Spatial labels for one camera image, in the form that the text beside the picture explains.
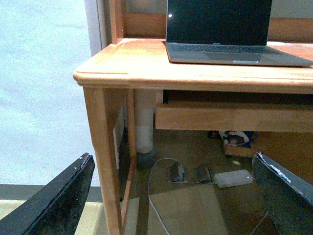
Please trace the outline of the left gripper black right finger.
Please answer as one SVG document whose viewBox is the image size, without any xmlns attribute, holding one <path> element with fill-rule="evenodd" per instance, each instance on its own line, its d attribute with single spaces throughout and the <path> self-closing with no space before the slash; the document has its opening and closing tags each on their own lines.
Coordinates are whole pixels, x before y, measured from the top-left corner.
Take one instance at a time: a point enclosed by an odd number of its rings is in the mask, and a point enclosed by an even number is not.
<svg viewBox="0 0 313 235">
<path fill-rule="evenodd" d="M 313 186 L 261 152 L 252 159 L 256 184 L 281 235 L 313 233 Z"/>
</svg>

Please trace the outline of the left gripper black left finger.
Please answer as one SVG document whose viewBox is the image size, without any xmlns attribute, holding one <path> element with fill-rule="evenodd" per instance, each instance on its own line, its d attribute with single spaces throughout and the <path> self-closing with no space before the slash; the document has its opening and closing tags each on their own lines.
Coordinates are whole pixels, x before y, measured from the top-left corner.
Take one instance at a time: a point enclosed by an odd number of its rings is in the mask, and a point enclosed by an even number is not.
<svg viewBox="0 0 313 235">
<path fill-rule="evenodd" d="M 95 169 L 83 154 L 40 191 L 0 221 L 2 235 L 73 235 L 76 232 Z"/>
</svg>

